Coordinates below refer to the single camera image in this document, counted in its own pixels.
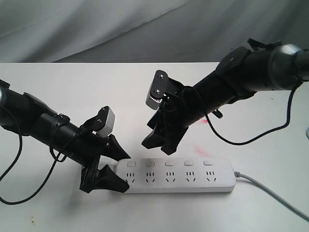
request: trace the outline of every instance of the white table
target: white table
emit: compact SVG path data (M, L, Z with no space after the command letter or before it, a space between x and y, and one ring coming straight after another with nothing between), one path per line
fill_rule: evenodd
M159 148L141 145L151 131L154 111L145 105L157 69L193 85L216 63L178 64L0 64L1 79L17 92L29 92L79 126L109 105L116 115L113 134L131 157L165 157ZM285 122L289 92L260 92L221 108L211 116L216 129L244 141ZM245 146L219 140L207 124L190 126L172 156L223 156L236 171L258 179L309 214L309 84L295 94L291 125ZM17 135L0 130L1 173L18 149ZM48 147L31 137L17 165L0 184L8 201L21 200L41 184L52 164ZM15 206L0 204L0 230L9 231L148 231L148 232L308 232L309 224L260 189L238 181L230 194L124 195L108 190L79 190L80 165L67 160L56 166L33 200Z

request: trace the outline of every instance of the gray power cable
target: gray power cable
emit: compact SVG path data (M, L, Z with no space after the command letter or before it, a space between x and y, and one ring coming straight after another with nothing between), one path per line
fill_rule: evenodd
M239 178L242 177L244 179L247 179L249 181L251 181L252 183L254 183L257 187L259 187L261 190L265 191L266 193L268 193L270 196L272 196L274 199L276 199L278 202L280 202L281 204L283 204L285 207L287 207L289 210L291 210L293 213L297 214L298 216L300 216L301 218L303 218L304 220L306 220L307 222L309 222L309 216L304 214L303 212L301 212L299 209L295 208L294 206L292 206L290 203L288 203L285 199L283 199L281 196L279 196L278 194L276 194L275 192L273 192L272 190L270 190L269 188L267 188L265 185L261 184L260 182L258 182L257 180L241 174L240 172L234 172L235 177Z

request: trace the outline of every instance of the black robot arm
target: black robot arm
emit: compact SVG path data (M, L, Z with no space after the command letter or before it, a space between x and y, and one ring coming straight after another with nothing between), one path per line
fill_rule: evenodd
M159 109L147 124L153 131L142 145L147 149L161 147L170 155L188 127L205 114L221 118L218 109L225 104L248 99L258 91L293 90L309 80L307 49L281 42L263 44L253 39L248 43L253 51L245 47L235 49L193 87L184 86L158 70L146 104Z
M100 156L117 161L130 158L115 136L110 134L114 114L108 106L77 127L70 123L69 117L57 114L31 94L19 94L9 87L8 83L0 81L0 125L4 129L14 133L20 130L23 136L32 136L50 146L50 152L57 161L69 157L81 164L82 191L89 193L94 189L110 189L125 192L129 188L127 182L119 178L108 165L98 169ZM58 160L60 154L56 157L54 149L65 157Z

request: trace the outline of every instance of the power strip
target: power strip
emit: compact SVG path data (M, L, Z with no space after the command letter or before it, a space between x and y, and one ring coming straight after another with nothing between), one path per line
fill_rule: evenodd
M122 159L116 174L126 193L230 192L236 184L231 163L218 157Z

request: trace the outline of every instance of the gray backdrop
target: gray backdrop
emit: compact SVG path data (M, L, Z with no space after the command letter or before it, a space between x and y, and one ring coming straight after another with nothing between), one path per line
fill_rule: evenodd
M0 62L219 61L249 37L309 47L307 0L0 0Z

